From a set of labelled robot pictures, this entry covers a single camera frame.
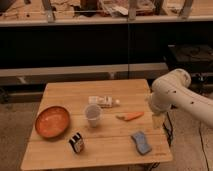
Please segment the tan stick end effector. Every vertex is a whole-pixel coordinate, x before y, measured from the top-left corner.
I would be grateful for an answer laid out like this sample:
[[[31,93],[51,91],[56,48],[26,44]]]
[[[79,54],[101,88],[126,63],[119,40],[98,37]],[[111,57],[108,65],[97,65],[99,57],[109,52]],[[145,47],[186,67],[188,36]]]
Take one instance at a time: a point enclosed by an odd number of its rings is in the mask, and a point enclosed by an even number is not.
[[[164,115],[163,114],[160,114],[160,115],[153,114],[152,120],[153,120],[153,128],[160,129],[164,123]]]

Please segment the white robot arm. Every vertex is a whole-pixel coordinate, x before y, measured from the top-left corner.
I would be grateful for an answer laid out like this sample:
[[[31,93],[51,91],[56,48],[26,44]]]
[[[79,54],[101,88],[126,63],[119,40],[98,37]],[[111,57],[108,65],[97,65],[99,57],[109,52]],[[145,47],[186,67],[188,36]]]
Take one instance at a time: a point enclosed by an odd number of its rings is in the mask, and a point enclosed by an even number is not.
[[[188,89],[191,76],[184,69],[174,69],[152,83],[148,104],[155,115],[178,107],[213,128],[213,100]]]

